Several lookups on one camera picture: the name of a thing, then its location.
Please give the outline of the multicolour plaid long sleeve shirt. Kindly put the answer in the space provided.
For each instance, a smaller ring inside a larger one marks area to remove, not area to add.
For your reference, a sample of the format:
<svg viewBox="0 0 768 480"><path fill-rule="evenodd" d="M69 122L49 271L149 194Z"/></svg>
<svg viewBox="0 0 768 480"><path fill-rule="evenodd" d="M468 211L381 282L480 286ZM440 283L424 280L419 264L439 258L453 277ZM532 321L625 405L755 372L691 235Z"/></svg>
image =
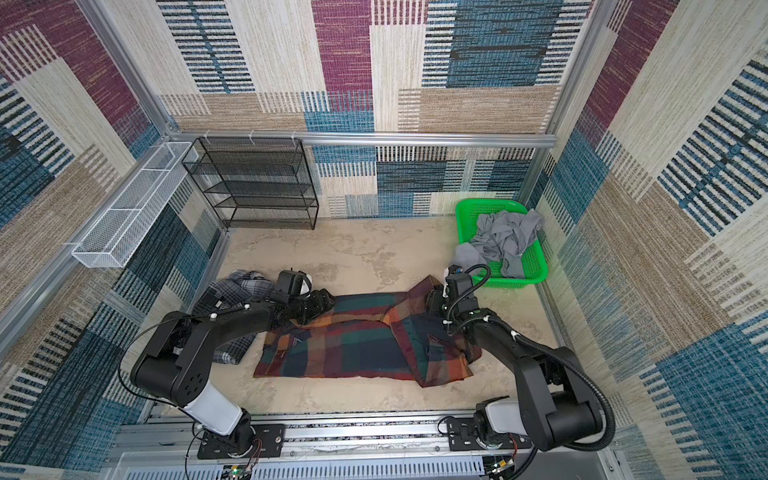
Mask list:
<svg viewBox="0 0 768 480"><path fill-rule="evenodd" d="M428 297L441 292L427 276L408 291L340 296L306 325L269 331L254 376L388 378L422 388L469 378L482 351L428 310Z"/></svg>

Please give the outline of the grey plaid long sleeve shirt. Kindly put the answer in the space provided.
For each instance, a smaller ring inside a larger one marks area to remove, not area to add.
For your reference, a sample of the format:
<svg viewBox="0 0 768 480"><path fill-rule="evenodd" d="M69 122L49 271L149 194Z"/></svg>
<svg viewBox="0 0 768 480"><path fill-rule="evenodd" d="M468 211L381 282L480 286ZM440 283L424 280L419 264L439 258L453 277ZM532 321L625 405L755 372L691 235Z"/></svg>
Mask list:
<svg viewBox="0 0 768 480"><path fill-rule="evenodd" d="M274 289L275 283L258 271L235 270L212 282L192 307L192 313L206 317L216 314L217 322L228 324L238 312L244 311L246 304L269 300ZM238 365L256 336L257 332L250 332L219 346L214 352L213 362Z"/></svg>

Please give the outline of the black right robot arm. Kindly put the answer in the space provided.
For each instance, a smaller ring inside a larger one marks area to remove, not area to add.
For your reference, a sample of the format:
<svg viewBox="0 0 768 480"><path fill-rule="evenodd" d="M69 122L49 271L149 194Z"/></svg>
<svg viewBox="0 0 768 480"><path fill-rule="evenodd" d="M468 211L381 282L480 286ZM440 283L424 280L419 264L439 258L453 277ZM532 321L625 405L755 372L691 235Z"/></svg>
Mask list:
<svg viewBox="0 0 768 480"><path fill-rule="evenodd" d="M517 398L478 407L491 434L518 434L537 449L599 451L613 441L616 420L607 396L582 369L573 351L550 348L513 329L479 306L468 275L452 274L426 295L427 311L446 333L493 355L514 375Z"/></svg>

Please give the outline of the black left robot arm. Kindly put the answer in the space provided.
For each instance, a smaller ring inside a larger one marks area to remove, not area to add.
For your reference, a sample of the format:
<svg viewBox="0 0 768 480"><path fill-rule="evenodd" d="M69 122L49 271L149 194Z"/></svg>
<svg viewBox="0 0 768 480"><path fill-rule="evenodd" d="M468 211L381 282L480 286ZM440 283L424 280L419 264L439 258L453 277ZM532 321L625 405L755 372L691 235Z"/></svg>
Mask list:
<svg viewBox="0 0 768 480"><path fill-rule="evenodd" d="M284 270L267 292L230 297L224 309L170 312L139 354L130 382L198 422L201 449L212 458L242 458L256 448L256 433L250 413L210 381L216 350L283 325L305 326L335 303L327 290L313 288L306 273Z"/></svg>

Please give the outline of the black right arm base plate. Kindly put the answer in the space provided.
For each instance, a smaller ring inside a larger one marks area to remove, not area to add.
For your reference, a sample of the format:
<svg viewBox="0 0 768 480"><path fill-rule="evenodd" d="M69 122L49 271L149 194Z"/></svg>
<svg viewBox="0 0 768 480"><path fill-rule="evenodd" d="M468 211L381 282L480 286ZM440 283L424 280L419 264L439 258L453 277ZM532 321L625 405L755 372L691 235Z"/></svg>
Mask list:
<svg viewBox="0 0 768 480"><path fill-rule="evenodd" d="M447 416L443 423L451 451L497 450L501 446L493 439L488 423L480 417Z"/></svg>

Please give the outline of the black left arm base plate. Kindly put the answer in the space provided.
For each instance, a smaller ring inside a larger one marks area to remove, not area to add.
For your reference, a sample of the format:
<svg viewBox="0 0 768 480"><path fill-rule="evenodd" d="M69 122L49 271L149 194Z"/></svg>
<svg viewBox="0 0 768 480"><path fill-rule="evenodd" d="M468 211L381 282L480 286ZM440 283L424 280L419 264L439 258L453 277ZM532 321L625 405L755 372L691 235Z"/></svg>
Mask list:
<svg viewBox="0 0 768 480"><path fill-rule="evenodd" d="M198 460L277 458L282 452L284 433L283 424L240 426L228 436L203 429L196 458Z"/></svg>

